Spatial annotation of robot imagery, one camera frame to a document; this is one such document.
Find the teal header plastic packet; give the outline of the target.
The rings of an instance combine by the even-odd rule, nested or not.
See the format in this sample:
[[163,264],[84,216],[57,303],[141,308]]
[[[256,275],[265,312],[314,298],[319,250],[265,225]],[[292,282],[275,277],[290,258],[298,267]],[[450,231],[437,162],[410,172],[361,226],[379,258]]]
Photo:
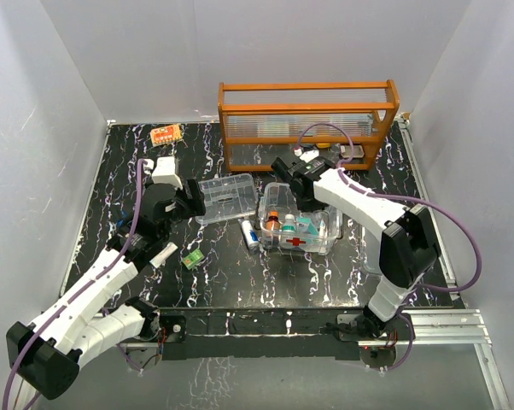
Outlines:
[[298,216],[296,218],[297,230],[301,234],[314,234],[315,226],[312,223],[311,218]]

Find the green wind oil box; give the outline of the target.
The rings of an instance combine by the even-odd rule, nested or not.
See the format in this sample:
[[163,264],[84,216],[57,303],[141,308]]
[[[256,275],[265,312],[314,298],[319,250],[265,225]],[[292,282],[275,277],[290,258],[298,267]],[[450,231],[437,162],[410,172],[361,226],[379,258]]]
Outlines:
[[196,249],[183,257],[182,262],[188,270],[192,270],[204,261],[203,253]]

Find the white paper sachet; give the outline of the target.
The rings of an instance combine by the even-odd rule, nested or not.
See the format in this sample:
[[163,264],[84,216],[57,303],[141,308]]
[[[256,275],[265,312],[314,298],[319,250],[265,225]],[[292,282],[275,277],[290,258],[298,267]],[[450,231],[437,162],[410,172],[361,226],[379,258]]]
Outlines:
[[177,250],[178,246],[175,243],[169,242],[162,251],[150,260],[149,264],[154,268],[159,268]]

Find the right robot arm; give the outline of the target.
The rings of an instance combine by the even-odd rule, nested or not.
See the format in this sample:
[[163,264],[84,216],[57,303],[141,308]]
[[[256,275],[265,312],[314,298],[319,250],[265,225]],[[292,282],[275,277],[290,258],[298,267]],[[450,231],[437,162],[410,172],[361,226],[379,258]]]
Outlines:
[[409,208],[380,197],[322,156],[309,162],[278,157],[272,171],[289,185],[300,211],[331,206],[377,240],[382,277],[362,313],[344,331],[385,338],[394,330],[402,303],[441,256],[430,211],[424,205]]

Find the white medicine bottle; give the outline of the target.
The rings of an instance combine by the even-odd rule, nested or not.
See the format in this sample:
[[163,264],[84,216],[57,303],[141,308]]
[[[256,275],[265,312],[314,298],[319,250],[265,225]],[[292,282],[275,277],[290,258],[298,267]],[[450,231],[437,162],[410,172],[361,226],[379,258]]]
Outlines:
[[282,232],[287,232],[287,233],[297,232],[296,217],[293,214],[285,215],[285,220],[282,224]]

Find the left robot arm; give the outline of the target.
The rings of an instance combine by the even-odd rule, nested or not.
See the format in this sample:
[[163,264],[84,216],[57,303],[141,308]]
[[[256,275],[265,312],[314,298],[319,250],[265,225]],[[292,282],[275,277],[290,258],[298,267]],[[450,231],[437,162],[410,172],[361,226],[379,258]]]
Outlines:
[[10,376],[20,376],[41,396],[64,394],[80,369],[130,338],[154,339],[159,310],[134,296],[103,318],[97,314],[113,294],[146,267],[160,267],[176,250],[173,225],[205,213],[204,195],[194,179],[177,188],[153,183],[140,193],[94,265],[49,309],[6,333]]

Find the amber bottle orange cap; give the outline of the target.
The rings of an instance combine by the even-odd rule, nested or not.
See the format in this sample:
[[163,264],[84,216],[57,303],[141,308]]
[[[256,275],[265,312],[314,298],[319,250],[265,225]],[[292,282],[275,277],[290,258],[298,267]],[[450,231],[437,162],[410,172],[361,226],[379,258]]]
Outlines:
[[280,232],[281,223],[278,211],[272,210],[268,213],[265,228],[266,235],[270,238],[274,238]]

